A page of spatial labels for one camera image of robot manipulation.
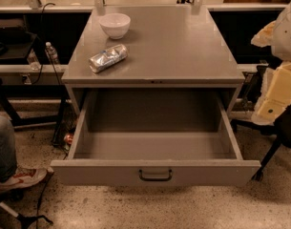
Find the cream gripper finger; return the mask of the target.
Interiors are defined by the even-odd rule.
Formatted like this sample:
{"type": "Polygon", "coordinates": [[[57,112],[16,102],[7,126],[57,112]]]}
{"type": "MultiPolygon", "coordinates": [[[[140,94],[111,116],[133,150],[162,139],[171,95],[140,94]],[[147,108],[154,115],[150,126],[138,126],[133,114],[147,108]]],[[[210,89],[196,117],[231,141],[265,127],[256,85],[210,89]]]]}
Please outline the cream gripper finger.
{"type": "Polygon", "coordinates": [[[260,93],[251,121],[258,125],[272,124],[291,105],[291,62],[282,62],[275,70],[268,68],[260,93]]]}

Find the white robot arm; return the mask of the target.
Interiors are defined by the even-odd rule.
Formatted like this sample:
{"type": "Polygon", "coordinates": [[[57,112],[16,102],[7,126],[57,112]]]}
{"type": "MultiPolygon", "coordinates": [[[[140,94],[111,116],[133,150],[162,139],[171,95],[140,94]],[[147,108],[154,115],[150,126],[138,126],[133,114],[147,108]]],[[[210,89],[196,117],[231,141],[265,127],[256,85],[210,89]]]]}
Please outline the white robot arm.
{"type": "Polygon", "coordinates": [[[256,124],[268,125],[291,105],[291,2],[275,21],[254,35],[251,44],[270,46],[272,54],[281,60],[275,70],[266,70],[261,96],[251,117],[256,124]]]}

